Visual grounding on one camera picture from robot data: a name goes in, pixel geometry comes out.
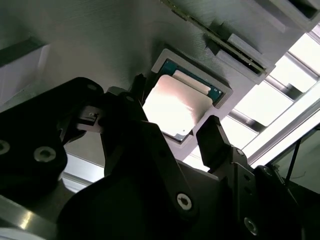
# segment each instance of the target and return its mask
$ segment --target black cable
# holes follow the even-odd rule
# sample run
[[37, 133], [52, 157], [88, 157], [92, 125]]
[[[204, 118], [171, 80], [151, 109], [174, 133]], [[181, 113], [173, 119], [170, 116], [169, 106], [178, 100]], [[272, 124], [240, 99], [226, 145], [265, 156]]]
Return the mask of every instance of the black cable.
[[301, 144], [301, 140], [302, 140], [302, 138], [300, 138], [295, 143], [295, 148], [294, 148], [294, 151], [293, 151], [293, 155], [292, 155], [292, 159], [291, 159], [290, 166], [289, 166], [289, 169], [288, 169], [288, 173], [287, 173], [285, 181], [284, 181], [284, 185], [285, 186], [288, 186], [288, 184], [290, 182], [290, 177], [291, 177], [292, 171], [294, 169], [294, 165], [295, 165], [296, 158], [297, 158], [297, 155], [298, 155], [298, 151], [299, 151], [299, 147], [300, 147], [300, 144]]

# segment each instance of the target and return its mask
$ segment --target black mechanical arm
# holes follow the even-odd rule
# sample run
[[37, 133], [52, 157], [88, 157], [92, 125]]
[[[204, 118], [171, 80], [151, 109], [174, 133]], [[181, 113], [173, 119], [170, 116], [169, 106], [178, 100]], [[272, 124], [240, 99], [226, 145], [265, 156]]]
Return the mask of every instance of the black mechanical arm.
[[[177, 161], [143, 111], [145, 78], [135, 80], [130, 92], [104, 93], [78, 77], [0, 113], [2, 227], [63, 240], [304, 239], [281, 178], [248, 166], [217, 117], [196, 134], [209, 172]], [[64, 145], [86, 131], [101, 135], [105, 177], [71, 195], [61, 181]], [[21, 209], [29, 222], [17, 223]]]

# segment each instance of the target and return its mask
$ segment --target metal bar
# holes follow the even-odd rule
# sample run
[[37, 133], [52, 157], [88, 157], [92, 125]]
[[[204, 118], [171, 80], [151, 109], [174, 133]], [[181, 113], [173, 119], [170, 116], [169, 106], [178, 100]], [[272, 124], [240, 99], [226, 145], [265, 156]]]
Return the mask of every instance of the metal bar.
[[47, 240], [53, 240], [57, 235], [55, 224], [1, 195], [0, 220]]
[[266, 77], [265, 82], [294, 102], [296, 102], [303, 94], [290, 83], [288, 85], [283, 85], [270, 75]]
[[231, 110], [231, 112], [228, 114], [228, 116], [256, 133], [260, 133], [266, 128], [261, 123], [257, 122], [256, 120], [251, 119], [250, 117], [244, 115], [243, 113], [241, 113], [235, 109]]
[[312, 77], [315, 81], [319, 80], [319, 76], [306, 64], [304, 64], [302, 61], [300, 61], [298, 58], [296, 58], [292, 53], [289, 51], [285, 54], [285, 56], [292, 61], [297, 67], [299, 67], [301, 70], [303, 70], [306, 74], [308, 74], [310, 77]]
[[241, 52], [239, 49], [231, 45], [230, 43], [227, 43], [223, 41], [220, 36], [213, 32], [208, 27], [204, 26], [201, 22], [199, 22], [194, 17], [184, 13], [182, 10], [180, 10], [175, 4], [173, 4], [170, 0], [160, 0], [163, 4], [165, 4], [167, 7], [169, 7], [175, 14], [177, 14], [179, 17], [184, 19], [185, 21], [190, 22], [200, 30], [202, 30], [210, 39], [212, 39], [216, 44], [223, 47], [225, 50], [230, 51], [232, 54], [236, 55], [238, 58], [246, 62], [248, 65], [254, 67], [262, 74], [267, 74], [266, 70], [262, 67], [258, 66], [256, 63], [253, 62], [250, 57], [246, 56], [243, 52]]
[[[319, 82], [315, 84], [308, 92], [303, 94], [303, 98], [307, 97], [307, 95], [315, 94], [315, 89], [318, 89]], [[262, 157], [265, 153], [267, 153], [270, 149], [272, 149], [277, 143], [283, 140], [288, 134], [293, 132], [296, 128], [298, 128], [303, 122], [305, 122], [310, 116], [312, 116], [317, 110], [320, 109], [320, 99], [316, 100], [313, 104], [311, 104], [305, 111], [303, 111], [298, 117], [296, 117], [290, 124], [284, 127], [279, 133], [277, 133], [273, 138], [263, 144], [254, 154], [248, 157], [248, 163], [251, 165], [256, 162], [260, 157]]]
[[288, 186], [288, 184], [290, 182], [290, 177], [291, 177], [292, 171], [293, 171], [294, 166], [295, 166], [295, 162], [296, 162], [296, 159], [297, 159], [299, 147], [300, 147], [300, 144], [301, 144], [301, 139], [302, 138], [300, 138], [298, 141], [296, 141], [296, 144], [295, 144], [295, 148], [294, 148], [294, 152], [293, 152], [292, 159], [291, 159], [291, 162], [290, 162], [290, 166], [289, 166], [289, 169], [288, 169], [288, 173], [287, 173], [285, 181], [284, 181], [284, 184], [286, 186]]

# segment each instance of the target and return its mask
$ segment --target bolt head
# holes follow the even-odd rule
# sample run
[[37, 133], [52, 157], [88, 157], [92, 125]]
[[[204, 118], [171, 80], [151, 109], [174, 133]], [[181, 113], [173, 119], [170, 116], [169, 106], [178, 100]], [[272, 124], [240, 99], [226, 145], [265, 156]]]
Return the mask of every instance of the bolt head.
[[192, 208], [192, 202], [191, 199], [184, 193], [179, 193], [176, 196], [176, 200], [179, 204], [179, 206], [185, 210], [185, 211], [189, 211]]
[[244, 152], [241, 151], [239, 148], [236, 149], [236, 152], [240, 155], [240, 156], [244, 156]]
[[37, 162], [48, 163], [56, 158], [56, 151], [49, 146], [41, 146], [34, 150], [33, 157]]
[[10, 150], [10, 144], [5, 140], [0, 140], [0, 155], [6, 154]]

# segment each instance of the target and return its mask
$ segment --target screw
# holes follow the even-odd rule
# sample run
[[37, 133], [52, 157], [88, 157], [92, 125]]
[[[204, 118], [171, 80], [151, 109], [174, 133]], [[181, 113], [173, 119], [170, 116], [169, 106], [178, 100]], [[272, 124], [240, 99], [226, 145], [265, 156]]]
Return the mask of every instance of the screw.
[[56, 151], [49, 146], [41, 146], [34, 150], [33, 157], [37, 162], [48, 163], [56, 158]]
[[130, 97], [130, 96], [126, 96], [126, 99], [129, 100], [130, 102], [134, 102], [134, 101], [135, 101], [135, 100], [134, 100], [132, 97]]
[[0, 155], [6, 154], [10, 150], [10, 144], [7, 141], [0, 140]]
[[239, 148], [236, 149], [236, 152], [240, 155], [240, 156], [244, 156], [244, 152], [241, 151]]
[[176, 196], [176, 200], [183, 210], [189, 211], [192, 208], [191, 199], [184, 193], [179, 193]]
[[263, 171], [268, 174], [270, 177], [272, 177], [272, 173], [270, 172], [269, 168], [263, 167]]
[[248, 217], [244, 218], [244, 225], [250, 231], [250, 233], [252, 233], [252, 235], [254, 236], [258, 235], [258, 228], [250, 218]]
[[93, 91], [97, 90], [97, 87], [95, 85], [92, 85], [92, 84], [88, 84], [87, 87], [88, 87], [88, 89], [91, 89]]

